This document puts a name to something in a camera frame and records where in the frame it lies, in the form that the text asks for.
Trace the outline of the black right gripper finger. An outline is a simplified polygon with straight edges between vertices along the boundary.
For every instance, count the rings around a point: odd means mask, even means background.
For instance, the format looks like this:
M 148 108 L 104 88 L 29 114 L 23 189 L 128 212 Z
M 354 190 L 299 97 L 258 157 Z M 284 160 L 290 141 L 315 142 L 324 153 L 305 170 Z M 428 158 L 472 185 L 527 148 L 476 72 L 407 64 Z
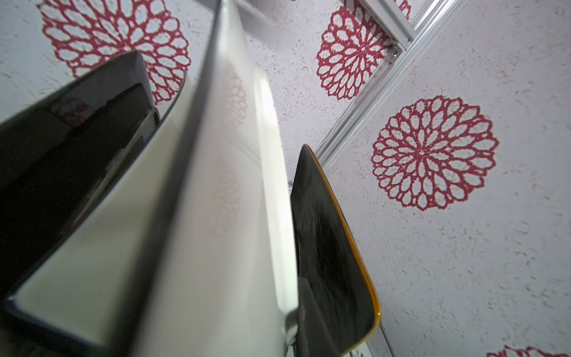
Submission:
M 340 356 L 306 278 L 298 279 L 298 293 L 296 356 Z

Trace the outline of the white square plate black rim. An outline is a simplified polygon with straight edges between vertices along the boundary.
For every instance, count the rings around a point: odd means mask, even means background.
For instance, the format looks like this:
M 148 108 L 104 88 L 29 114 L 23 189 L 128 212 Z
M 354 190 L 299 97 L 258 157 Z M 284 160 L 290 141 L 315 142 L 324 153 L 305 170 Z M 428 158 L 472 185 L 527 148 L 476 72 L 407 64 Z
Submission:
M 297 257 L 280 128 L 234 1 L 217 4 L 202 72 L 109 356 L 284 356 Z

